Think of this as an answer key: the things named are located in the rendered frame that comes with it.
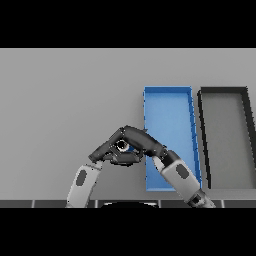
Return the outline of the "blue bin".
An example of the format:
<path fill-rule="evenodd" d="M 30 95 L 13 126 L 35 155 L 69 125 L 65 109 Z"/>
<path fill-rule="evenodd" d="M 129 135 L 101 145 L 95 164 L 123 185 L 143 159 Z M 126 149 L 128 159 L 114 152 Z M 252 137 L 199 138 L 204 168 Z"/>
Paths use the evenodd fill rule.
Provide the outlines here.
<path fill-rule="evenodd" d="M 144 128 L 176 152 L 201 182 L 200 160 L 190 86 L 145 86 Z"/>

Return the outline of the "dark grey bin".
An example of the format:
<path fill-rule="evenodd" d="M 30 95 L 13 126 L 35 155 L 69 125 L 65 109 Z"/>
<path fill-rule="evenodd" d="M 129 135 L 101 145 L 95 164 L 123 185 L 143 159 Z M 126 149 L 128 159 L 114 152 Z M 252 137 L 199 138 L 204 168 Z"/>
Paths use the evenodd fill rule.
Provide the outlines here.
<path fill-rule="evenodd" d="M 209 189 L 256 189 L 256 130 L 248 88 L 197 93 Z"/>

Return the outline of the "dark robot right hand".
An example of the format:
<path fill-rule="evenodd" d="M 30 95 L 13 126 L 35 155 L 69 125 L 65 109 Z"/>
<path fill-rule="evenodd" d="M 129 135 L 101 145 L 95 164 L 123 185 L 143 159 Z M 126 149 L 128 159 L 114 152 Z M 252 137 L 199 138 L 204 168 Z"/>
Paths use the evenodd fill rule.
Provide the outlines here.
<path fill-rule="evenodd" d="M 105 156 L 111 164 L 131 166 L 134 163 L 139 163 L 143 156 L 153 158 L 158 157 L 164 165 L 172 163 L 179 156 L 152 136 L 147 134 L 144 130 L 137 129 L 131 126 L 125 126 L 124 136 L 120 140 L 124 140 L 134 147 L 132 153 L 120 153 L 115 144 L 110 147 L 110 152 Z"/>

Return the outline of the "dark robot left hand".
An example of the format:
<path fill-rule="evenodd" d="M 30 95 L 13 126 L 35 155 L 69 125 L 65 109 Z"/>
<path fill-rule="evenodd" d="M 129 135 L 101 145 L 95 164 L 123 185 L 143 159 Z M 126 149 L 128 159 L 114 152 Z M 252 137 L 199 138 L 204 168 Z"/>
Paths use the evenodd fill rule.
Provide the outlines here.
<path fill-rule="evenodd" d="M 94 150 L 88 158 L 96 163 L 102 161 L 104 156 L 110 152 L 110 147 L 113 146 L 117 141 L 122 139 L 124 136 L 124 128 L 119 128 L 106 142 L 100 145 L 96 150 Z"/>

